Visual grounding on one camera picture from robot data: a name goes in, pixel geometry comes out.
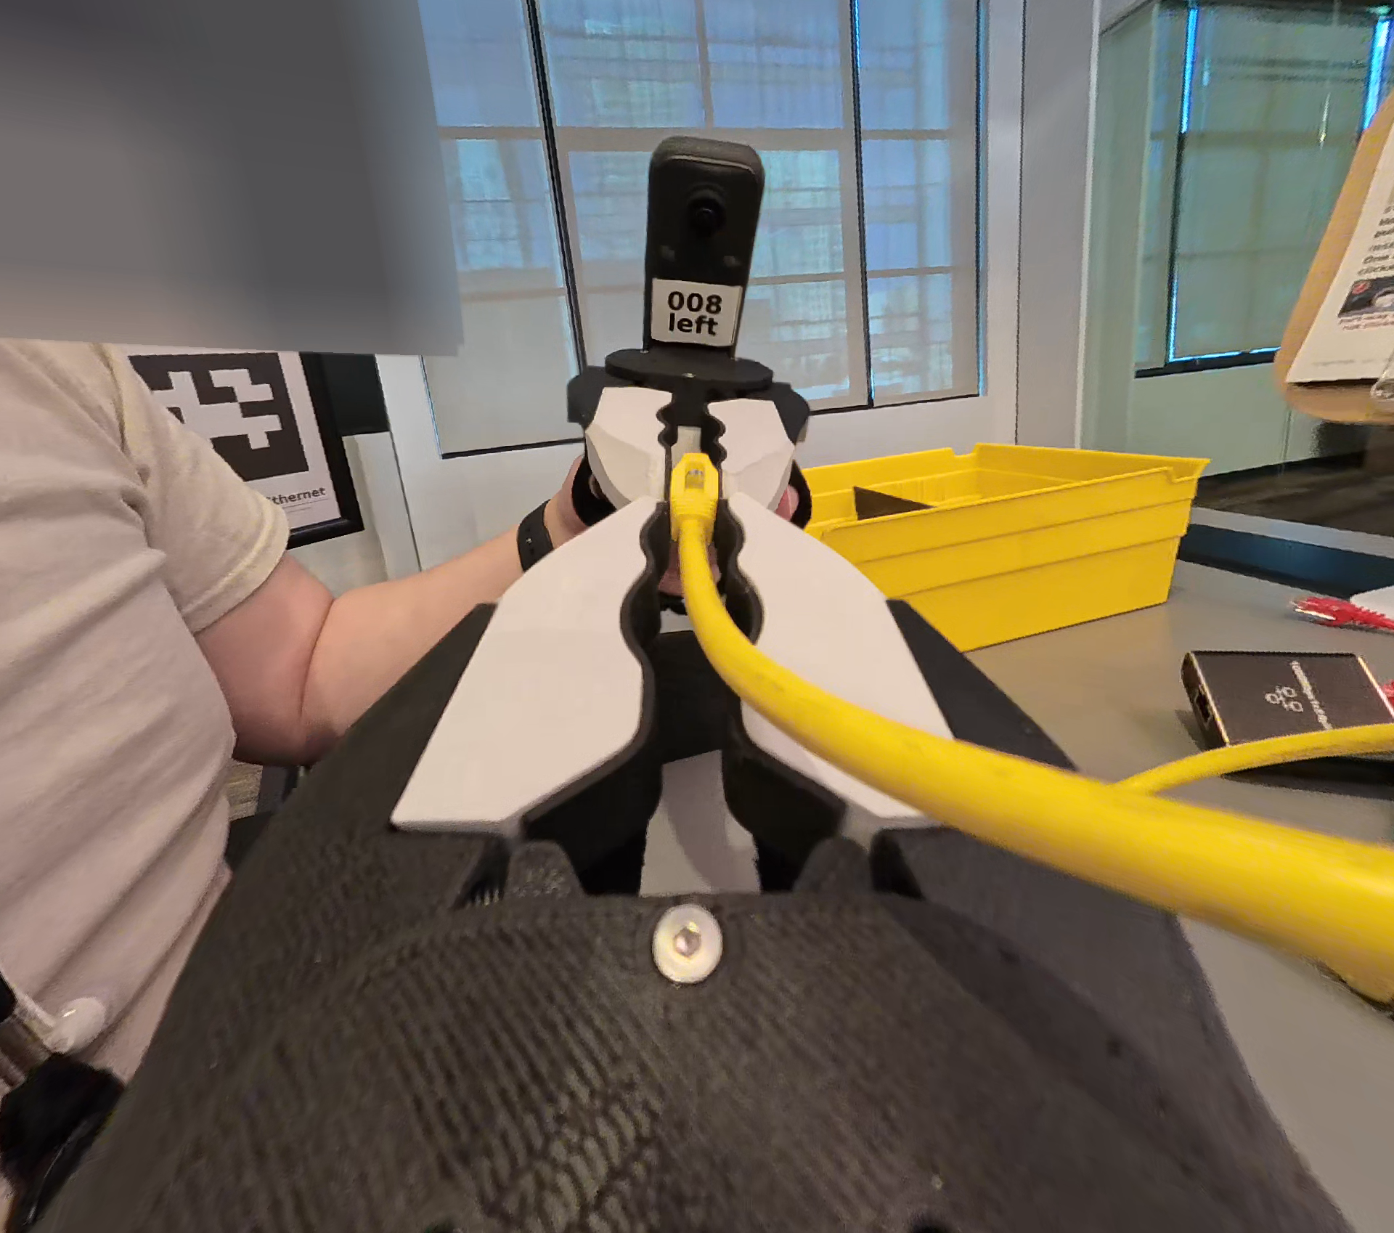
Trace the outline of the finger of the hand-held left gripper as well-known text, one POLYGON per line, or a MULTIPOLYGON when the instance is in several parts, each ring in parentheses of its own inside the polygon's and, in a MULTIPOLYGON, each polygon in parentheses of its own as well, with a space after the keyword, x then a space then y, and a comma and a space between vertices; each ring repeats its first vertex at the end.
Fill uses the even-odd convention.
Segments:
POLYGON ((664 412, 672 400, 672 390, 655 386, 601 387, 584 436, 594 484, 613 506, 668 496, 664 412))
POLYGON ((720 399, 706 406, 714 422, 713 458, 719 473, 720 496, 749 497, 757 506, 777 513, 791 484, 796 454, 778 406, 771 399, 720 399))

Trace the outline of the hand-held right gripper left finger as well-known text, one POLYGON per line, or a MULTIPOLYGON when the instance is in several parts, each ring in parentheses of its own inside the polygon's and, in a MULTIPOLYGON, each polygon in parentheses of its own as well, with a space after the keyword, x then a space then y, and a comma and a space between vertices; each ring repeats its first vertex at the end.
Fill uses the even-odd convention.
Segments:
POLYGON ((642 496, 549 553, 497 602, 391 823, 518 836, 639 734, 646 672, 626 599, 651 574, 642 496))

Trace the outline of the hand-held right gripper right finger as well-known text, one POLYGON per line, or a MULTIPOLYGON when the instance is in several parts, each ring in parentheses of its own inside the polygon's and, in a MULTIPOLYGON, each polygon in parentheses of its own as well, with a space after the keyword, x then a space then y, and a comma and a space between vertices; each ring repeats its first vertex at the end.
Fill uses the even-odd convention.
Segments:
MULTIPOLYGON (((845 557, 749 495, 722 509, 739 574, 758 614, 757 649, 842 701, 951 737, 892 604, 845 557)), ((928 816, 863 784, 749 704, 730 721, 722 755, 726 804, 746 830, 937 827, 928 816)))

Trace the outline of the yellow plastic bin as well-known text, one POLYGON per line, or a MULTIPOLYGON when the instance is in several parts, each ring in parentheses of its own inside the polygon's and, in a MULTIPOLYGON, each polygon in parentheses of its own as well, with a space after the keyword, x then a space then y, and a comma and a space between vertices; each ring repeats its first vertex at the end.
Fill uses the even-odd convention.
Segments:
POLYGON ((1208 463, 979 442, 822 464, 807 529, 970 651, 1166 602, 1208 463))

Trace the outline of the black network switch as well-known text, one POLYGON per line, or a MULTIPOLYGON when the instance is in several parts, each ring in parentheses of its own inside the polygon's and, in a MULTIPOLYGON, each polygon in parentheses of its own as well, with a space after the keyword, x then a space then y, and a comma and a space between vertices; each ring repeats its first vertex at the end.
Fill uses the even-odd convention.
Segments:
POLYGON ((1181 683, 1207 747, 1393 724, 1362 656, 1327 650, 1189 650, 1181 683))

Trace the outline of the large window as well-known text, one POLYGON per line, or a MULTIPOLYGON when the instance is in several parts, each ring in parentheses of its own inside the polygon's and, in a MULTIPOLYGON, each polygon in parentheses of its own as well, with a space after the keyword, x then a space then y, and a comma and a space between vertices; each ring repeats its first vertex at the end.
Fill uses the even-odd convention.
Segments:
POLYGON ((418 0, 462 303, 421 361, 442 458, 561 447, 640 342, 649 166, 745 143, 764 201, 741 352, 816 409, 987 381, 989 0, 418 0))

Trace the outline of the framed black white marker sign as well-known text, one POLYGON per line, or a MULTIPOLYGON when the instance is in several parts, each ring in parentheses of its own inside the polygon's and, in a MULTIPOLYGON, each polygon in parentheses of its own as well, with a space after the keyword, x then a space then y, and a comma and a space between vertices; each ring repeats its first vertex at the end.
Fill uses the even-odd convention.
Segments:
POLYGON ((317 352, 124 345, 154 399, 288 519, 293 548, 365 529, 317 352))

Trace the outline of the person's beige shirt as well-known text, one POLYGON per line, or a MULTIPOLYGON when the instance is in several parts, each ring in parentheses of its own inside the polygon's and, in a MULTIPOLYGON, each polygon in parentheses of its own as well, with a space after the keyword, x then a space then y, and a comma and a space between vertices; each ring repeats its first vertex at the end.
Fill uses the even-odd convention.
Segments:
POLYGON ((2 954, 132 1077, 228 879, 235 730, 198 643, 285 513, 90 341, 2 346, 2 954))

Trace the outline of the instruction sheet on stand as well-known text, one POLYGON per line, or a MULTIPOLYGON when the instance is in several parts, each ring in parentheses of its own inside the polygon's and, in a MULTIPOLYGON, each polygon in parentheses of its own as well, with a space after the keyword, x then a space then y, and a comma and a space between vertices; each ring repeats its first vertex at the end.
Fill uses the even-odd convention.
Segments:
POLYGON ((1387 140, 1391 140, 1393 156, 1391 134, 1393 95, 1387 94, 1355 149, 1330 220, 1300 287, 1298 300, 1285 326, 1275 360, 1278 387, 1287 403, 1295 410, 1326 422, 1391 423, 1393 351, 1391 362, 1375 381, 1294 384, 1287 380, 1288 368, 1316 313, 1319 290, 1323 284, 1332 283, 1352 222, 1365 201, 1371 177, 1381 161, 1387 140))

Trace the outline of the printed instruction sheet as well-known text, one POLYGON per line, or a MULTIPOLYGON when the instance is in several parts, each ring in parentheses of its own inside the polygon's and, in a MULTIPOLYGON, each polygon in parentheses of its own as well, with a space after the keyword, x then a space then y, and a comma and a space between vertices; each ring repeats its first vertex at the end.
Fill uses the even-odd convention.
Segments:
POLYGON ((1377 381, 1393 352, 1393 156, 1387 139, 1359 214, 1288 368, 1294 386, 1377 381))

